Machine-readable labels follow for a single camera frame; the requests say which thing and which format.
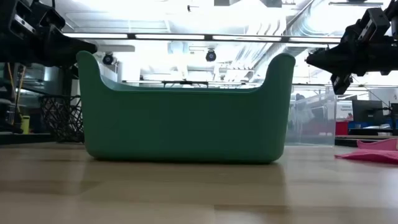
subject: wire basket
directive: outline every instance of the wire basket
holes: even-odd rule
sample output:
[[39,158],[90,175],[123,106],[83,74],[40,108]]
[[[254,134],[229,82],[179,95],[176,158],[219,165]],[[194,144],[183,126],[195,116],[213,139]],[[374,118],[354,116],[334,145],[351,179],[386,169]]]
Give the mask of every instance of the wire basket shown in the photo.
[[40,109],[47,129],[57,142],[85,141],[80,96],[42,96]]

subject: wooden table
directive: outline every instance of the wooden table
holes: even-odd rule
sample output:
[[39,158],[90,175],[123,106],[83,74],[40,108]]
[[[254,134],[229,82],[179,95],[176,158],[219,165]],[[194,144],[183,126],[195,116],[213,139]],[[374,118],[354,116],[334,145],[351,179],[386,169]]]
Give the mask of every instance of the wooden table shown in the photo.
[[99,162],[79,145],[2,146],[0,223],[398,223],[397,166],[333,157],[350,150],[287,147],[269,166],[229,166]]

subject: ceiling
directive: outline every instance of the ceiling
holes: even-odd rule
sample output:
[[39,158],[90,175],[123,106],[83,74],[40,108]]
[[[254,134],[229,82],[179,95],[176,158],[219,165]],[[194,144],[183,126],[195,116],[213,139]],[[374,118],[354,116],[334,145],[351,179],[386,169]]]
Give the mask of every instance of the ceiling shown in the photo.
[[[42,0],[51,4],[51,0]],[[314,0],[292,24],[290,20],[310,0],[282,0],[282,7],[271,0],[56,0],[56,10],[68,26],[64,32],[145,32],[247,35],[341,35],[355,23],[366,7],[332,7],[329,0]],[[296,83],[326,83],[330,74],[309,67],[303,61],[311,46],[230,42],[170,42],[97,40],[98,45],[132,48],[135,56],[124,63],[136,63],[141,75],[151,80],[175,77],[176,73],[207,80],[226,77],[240,81],[275,54],[287,52],[296,57]],[[215,62],[206,62],[208,49],[217,54]],[[252,81],[265,77],[264,69]]]

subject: yellow object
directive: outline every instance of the yellow object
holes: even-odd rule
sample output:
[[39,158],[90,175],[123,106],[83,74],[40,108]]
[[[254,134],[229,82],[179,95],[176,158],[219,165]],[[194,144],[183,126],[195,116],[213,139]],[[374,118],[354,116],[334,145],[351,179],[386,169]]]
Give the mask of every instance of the yellow object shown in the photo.
[[29,121],[30,121],[30,116],[22,117],[21,129],[24,131],[24,134],[29,134]]

